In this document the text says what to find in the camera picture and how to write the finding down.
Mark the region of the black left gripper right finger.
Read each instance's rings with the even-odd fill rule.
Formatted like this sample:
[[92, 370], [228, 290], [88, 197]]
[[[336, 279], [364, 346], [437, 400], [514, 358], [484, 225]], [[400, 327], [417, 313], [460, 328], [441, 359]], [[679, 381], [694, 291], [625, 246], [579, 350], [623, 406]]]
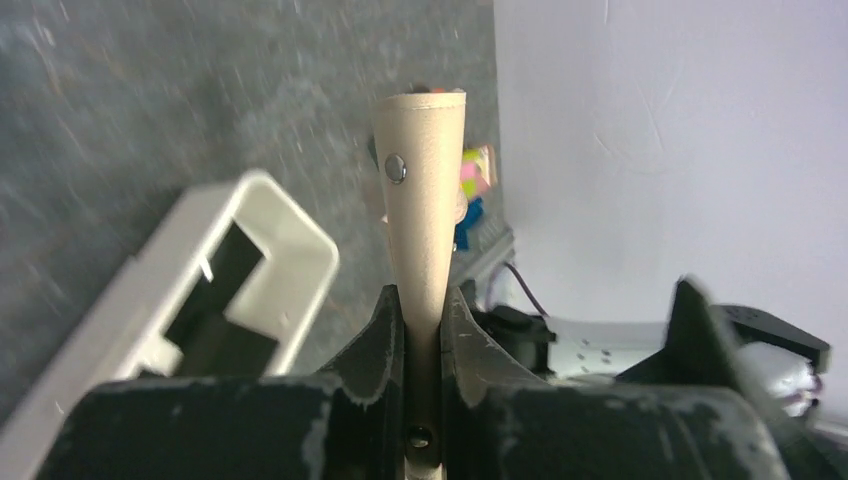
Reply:
[[451, 292], [441, 324], [442, 458], [451, 479], [786, 479], [740, 389], [551, 385], [511, 358]]

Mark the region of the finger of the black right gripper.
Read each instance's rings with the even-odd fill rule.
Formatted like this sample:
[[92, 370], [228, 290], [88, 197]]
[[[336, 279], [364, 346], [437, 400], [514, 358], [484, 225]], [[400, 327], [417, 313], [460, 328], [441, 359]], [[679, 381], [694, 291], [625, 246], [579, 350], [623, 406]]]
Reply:
[[676, 283], [662, 347], [616, 376], [619, 382], [695, 385], [740, 389], [735, 351], [739, 343], [728, 322], [710, 311], [695, 282]]

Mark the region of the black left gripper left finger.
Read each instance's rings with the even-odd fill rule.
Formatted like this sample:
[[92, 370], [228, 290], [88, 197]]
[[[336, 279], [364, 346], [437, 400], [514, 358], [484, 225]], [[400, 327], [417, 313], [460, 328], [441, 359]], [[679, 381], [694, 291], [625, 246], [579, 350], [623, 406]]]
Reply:
[[395, 286], [307, 376], [110, 382], [72, 409], [40, 479], [400, 479], [404, 327]]

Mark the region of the beige leather card holder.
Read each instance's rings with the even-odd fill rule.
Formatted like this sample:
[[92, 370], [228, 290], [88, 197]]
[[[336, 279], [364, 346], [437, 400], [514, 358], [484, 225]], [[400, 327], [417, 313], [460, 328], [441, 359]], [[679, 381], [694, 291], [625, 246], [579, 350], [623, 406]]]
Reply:
[[439, 329], [458, 215], [463, 90], [399, 94], [375, 104], [373, 128], [388, 243], [405, 327], [406, 475], [439, 479]]

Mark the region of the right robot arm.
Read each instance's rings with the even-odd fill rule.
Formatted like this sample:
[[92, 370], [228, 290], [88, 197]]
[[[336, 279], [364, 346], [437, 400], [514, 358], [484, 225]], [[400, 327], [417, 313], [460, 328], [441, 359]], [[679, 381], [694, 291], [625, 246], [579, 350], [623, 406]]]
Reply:
[[[666, 350], [670, 321], [595, 323], [547, 316], [536, 299], [530, 312], [507, 303], [512, 267], [493, 274], [476, 289], [478, 323], [519, 363], [541, 378], [565, 385], [693, 383], [713, 373], [713, 361], [700, 353], [706, 346], [703, 328]], [[715, 313], [736, 333], [737, 357], [791, 417], [808, 417], [823, 390], [831, 347], [824, 340], [766, 311], [718, 304]]]

